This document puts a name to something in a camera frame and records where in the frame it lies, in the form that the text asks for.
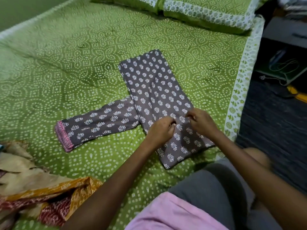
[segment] yellow object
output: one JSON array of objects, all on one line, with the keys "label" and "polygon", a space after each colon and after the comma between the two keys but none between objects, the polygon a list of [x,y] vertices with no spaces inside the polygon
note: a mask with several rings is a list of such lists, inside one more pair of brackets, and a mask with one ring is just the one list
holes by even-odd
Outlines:
[{"label": "yellow object", "polygon": [[288,86],[287,86],[287,89],[288,89],[289,92],[292,93],[292,94],[298,93],[298,95],[295,96],[295,98],[297,98],[298,100],[301,100],[301,101],[307,103],[307,93],[298,92],[298,91],[296,90],[296,88],[294,88],[292,85],[288,85]]}]

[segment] person's left hand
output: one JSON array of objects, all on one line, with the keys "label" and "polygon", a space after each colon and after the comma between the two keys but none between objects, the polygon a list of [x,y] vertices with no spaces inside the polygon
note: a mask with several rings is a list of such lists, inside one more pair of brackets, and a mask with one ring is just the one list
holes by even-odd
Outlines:
[{"label": "person's left hand", "polygon": [[173,137],[176,126],[174,122],[175,120],[170,116],[155,121],[149,128],[144,142],[156,150]]}]

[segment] dark floor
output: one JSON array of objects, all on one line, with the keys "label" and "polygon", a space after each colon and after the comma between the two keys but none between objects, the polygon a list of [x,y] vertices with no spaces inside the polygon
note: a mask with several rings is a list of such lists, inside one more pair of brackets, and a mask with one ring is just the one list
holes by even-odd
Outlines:
[{"label": "dark floor", "polygon": [[265,152],[273,171],[307,194],[306,103],[278,97],[263,81],[252,80],[236,143]]}]

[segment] knee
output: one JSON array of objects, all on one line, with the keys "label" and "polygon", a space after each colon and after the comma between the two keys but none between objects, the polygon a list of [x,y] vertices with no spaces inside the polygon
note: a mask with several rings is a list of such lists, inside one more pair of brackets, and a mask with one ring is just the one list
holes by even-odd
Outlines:
[{"label": "knee", "polygon": [[264,167],[270,169],[271,163],[269,157],[257,148],[244,148],[246,153],[248,153],[251,157],[253,157],[256,161],[262,164]]}]

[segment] gray shorts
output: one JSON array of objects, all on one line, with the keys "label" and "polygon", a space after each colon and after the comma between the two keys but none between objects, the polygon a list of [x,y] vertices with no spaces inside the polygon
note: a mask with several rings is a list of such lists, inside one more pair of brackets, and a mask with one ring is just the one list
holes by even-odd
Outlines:
[{"label": "gray shorts", "polygon": [[[244,189],[247,206],[247,228],[250,230],[282,230],[268,211],[251,209],[255,194],[231,162],[227,158],[222,158],[215,163],[222,164],[234,172]],[[209,171],[199,170],[191,174],[170,188],[169,192],[204,210],[229,230],[236,230],[232,206],[227,193],[218,179]]]}]

